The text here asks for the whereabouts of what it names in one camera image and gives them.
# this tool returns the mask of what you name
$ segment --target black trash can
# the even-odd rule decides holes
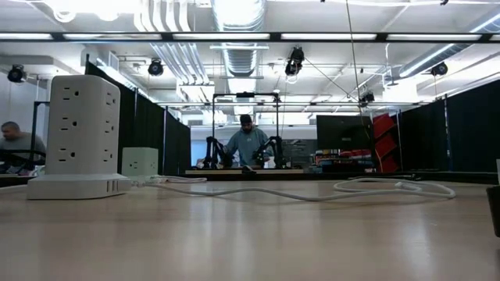
[[[500,187],[489,187],[486,189],[487,199],[490,202],[491,217],[495,235],[500,237]]]

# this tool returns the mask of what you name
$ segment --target table surface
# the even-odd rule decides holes
[[[332,185],[176,187],[326,196]],[[456,199],[383,195],[312,203],[258,193],[189,197],[153,188],[88,201],[2,194],[0,280],[500,280],[500,238],[485,186],[447,186]]]

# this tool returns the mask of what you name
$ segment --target man in gray shirt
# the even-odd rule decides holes
[[[0,150],[30,150],[31,149],[31,133],[24,133],[21,131],[19,125],[15,122],[9,121],[2,124],[3,138],[0,139]],[[40,137],[35,137],[34,150],[45,153],[45,145]],[[15,153],[15,155],[28,159],[29,153]],[[11,166],[12,163],[4,163],[3,168]]]
[[[240,123],[241,129],[232,136],[224,151],[231,156],[238,151],[241,166],[258,166],[256,160],[252,158],[253,152],[259,149],[262,144],[265,144],[268,137],[260,129],[253,126],[250,115],[240,116]]]

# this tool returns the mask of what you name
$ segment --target computer monitor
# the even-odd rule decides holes
[[[317,116],[318,149],[372,149],[372,121],[368,116]]]

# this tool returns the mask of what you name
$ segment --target gray shirt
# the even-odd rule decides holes
[[[31,149],[31,133],[23,133],[23,135],[15,140],[6,140],[5,138],[0,139],[0,149],[5,150],[18,150],[18,149]],[[35,136],[34,138],[34,150],[45,153],[45,145],[40,137]],[[16,153],[17,156],[28,159],[30,157],[29,153]]]
[[[245,133],[240,129],[229,140],[224,151],[229,155],[234,155],[237,150],[240,153],[240,165],[257,165],[255,159],[252,159],[253,152],[267,140],[266,133],[260,129],[254,127],[250,133]]]

